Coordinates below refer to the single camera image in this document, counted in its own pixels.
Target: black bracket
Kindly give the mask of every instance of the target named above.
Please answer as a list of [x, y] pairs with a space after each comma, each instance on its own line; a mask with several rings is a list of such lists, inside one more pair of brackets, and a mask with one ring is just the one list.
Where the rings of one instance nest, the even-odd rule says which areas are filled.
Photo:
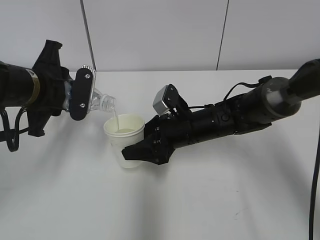
[[161, 117], [156, 115], [151, 119], [145, 125], [144, 140], [122, 150], [124, 159], [146, 161], [157, 165], [168, 163], [175, 149], [169, 144], [159, 128], [160, 122], [167, 116], [168, 114]]
[[46, 40], [38, 59], [32, 67], [40, 82], [37, 100], [27, 108], [28, 134], [45, 135], [44, 127], [51, 116], [59, 116], [65, 96], [65, 83], [70, 79], [69, 70], [60, 64], [59, 49], [62, 44]]
[[69, 102], [70, 116], [74, 120], [80, 121], [88, 113], [93, 77], [93, 73], [87, 68], [80, 68], [76, 72]]

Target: plastic bottle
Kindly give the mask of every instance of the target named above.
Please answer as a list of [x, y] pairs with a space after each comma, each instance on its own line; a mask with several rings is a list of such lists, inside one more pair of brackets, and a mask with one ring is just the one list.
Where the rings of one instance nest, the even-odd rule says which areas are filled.
[[98, 89], [94, 89], [91, 100], [90, 111], [100, 110], [112, 113], [116, 108], [116, 99], [113, 96], [102, 94]]

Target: pouring liquid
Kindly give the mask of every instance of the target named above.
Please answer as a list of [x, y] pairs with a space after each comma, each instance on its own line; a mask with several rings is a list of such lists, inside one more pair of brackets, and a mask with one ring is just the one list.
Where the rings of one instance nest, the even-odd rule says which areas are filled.
[[118, 133], [120, 133], [119, 132], [119, 118], [118, 118], [118, 114], [117, 114], [116, 108], [113, 109], [113, 116], [114, 116], [115, 122], [116, 122], [116, 129], [117, 129], [116, 133], [118, 134]]

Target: cup rim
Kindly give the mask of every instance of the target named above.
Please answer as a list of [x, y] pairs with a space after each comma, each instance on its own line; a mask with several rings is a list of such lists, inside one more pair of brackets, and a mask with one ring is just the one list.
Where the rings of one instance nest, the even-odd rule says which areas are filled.
[[115, 117], [112, 117], [112, 118], [108, 119], [108, 120], [103, 124], [104, 133], [105, 133], [106, 135], [108, 135], [108, 136], [115, 137], [115, 138], [131, 137], [131, 136], [133, 136], [133, 135], [136, 135], [136, 134], [140, 133], [140, 132], [145, 128], [145, 125], [146, 125], [144, 119], [143, 119], [141, 116], [139, 116], [138, 114], [135, 114], [135, 113], [119, 114], [118, 117], [120, 117], [120, 116], [128, 116], [128, 115], [129, 115], [129, 116], [133, 116], [133, 117], [137, 117], [137, 118], [141, 119], [141, 120], [143, 121], [143, 125], [142, 125], [140, 128], [138, 128], [138, 129], [136, 129], [136, 130], [134, 130], [134, 131], [130, 131], [130, 132], [125, 132], [125, 133], [109, 132], [109, 131], [107, 131], [107, 129], [106, 129], [106, 125], [108, 124], [108, 122], [110, 122], [111, 120], [113, 120], [113, 119], [115, 118]]

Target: white wall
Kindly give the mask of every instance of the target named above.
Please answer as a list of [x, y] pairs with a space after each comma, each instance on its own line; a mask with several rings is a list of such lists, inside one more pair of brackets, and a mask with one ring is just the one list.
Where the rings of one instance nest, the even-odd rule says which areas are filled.
[[[84, 0], [100, 71], [215, 70], [228, 0]], [[219, 70], [296, 69], [320, 58], [319, 0], [230, 0]], [[31, 67], [45, 40], [91, 63], [79, 0], [3, 0], [0, 61]]]
[[297, 69], [320, 58], [319, 0], [230, 0], [219, 70]]
[[0, 23], [2, 62], [30, 68], [50, 39], [63, 44], [63, 66], [91, 63], [78, 0], [2, 0]]

